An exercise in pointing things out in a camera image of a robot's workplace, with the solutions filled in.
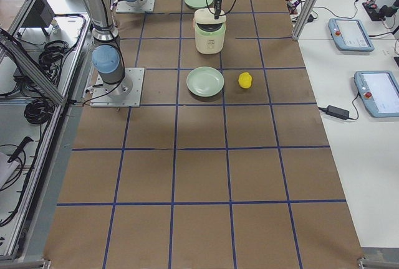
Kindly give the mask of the yellow toy lemon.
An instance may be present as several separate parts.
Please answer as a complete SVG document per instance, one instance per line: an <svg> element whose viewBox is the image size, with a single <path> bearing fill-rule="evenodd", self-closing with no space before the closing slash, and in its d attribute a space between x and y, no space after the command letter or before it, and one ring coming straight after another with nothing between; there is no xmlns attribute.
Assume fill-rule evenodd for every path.
<svg viewBox="0 0 399 269"><path fill-rule="evenodd" d="M252 75L249 72L243 72L238 77L239 86L243 89L249 89L252 86Z"/></svg>

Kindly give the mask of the brown paper table mat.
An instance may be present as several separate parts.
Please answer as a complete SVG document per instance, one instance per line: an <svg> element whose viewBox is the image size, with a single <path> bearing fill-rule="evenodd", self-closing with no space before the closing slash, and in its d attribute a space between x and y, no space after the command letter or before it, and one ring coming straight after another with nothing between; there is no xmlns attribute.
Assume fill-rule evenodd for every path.
<svg viewBox="0 0 399 269"><path fill-rule="evenodd" d="M119 14L142 104L78 109L44 256L52 268L356 268L362 251L285 0L224 0L223 50L193 10ZM224 87L192 94L212 67ZM240 73L252 86L239 86Z"/></svg>

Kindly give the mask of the lower blue teach pendant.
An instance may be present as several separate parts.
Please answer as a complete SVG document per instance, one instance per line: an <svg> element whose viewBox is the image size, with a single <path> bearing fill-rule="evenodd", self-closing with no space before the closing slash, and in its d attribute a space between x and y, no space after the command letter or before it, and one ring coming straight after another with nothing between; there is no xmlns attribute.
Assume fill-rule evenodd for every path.
<svg viewBox="0 0 399 269"><path fill-rule="evenodd" d="M357 71L354 81L372 117L398 117L398 83L391 71Z"/></svg>

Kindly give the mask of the upper blue teach pendant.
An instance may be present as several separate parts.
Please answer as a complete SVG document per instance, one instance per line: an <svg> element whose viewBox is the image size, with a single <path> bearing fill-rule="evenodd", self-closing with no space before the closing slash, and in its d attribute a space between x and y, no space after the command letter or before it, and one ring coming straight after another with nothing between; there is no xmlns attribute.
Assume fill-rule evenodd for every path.
<svg viewBox="0 0 399 269"><path fill-rule="evenodd" d="M360 20L331 18L328 28L339 50L347 52L374 51L372 41Z"/></svg>

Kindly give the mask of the cream green rice cooker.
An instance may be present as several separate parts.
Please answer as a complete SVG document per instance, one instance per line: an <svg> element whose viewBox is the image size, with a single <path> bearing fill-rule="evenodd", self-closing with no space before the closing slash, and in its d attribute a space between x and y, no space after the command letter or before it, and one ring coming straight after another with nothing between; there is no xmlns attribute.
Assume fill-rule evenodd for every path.
<svg viewBox="0 0 399 269"><path fill-rule="evenodd" d="M213 13L213 8L202 8L194 14L195 45L201 54L217 54L224 46L226 16L215 19Z"/></svg>

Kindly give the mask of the green plate near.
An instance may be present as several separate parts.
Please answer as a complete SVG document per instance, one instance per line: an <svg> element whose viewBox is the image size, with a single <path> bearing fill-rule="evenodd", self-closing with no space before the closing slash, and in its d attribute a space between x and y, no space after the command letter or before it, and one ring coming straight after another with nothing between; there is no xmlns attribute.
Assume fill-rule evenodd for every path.
<svg viewBox="0 0 399 269"><path fill-rule="evenodd" d="M217 95L224 87L222 73L212 67L198 67L193 69L186 78L188 90L199 97Z"/></svg>

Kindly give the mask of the black power adapter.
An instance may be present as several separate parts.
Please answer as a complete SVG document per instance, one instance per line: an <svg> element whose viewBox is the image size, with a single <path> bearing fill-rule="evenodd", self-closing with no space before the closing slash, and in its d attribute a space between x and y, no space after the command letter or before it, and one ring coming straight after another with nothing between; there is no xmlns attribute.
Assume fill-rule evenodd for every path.
<svg viewBox="0 0 399 269"><path fill-rule="evenodd" d="M327 106L325 113L341 120L348 120L350 118L348 110L332 105Z"/></svg>

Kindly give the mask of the aluminium frame post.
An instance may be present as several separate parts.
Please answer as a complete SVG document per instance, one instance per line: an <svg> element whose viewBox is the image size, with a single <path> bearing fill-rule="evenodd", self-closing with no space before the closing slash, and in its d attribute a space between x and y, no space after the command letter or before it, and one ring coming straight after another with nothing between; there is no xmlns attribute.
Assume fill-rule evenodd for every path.
<svg viewBox="0 0 399 269"><path fill-rule="evenodd" d="M308 18L310 16L311 10L314 7L314 4L317 0L305 0L303 7L301 8L301 12L299 17L297 18L297 22L292 31L292 39L299 40L299 37L307 24Z"/></svg>

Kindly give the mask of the blue teach pendant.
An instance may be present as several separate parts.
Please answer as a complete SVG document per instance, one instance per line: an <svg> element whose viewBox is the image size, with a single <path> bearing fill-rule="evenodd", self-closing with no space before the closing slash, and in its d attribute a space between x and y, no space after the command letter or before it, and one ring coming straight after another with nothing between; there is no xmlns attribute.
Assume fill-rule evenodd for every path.
<svg viewBox="0 0 399 269"><path fill-rule="evenodd" d="M354 81L372 117L398 117L398 83L391 71L357 71Z"/></svg>
<svg viewBox="0 0 399 269"><path fill-rule="evenodd" d="M374 51L372 41L360 20L331 18L328 28L339 50L347 52Z"/></svg>

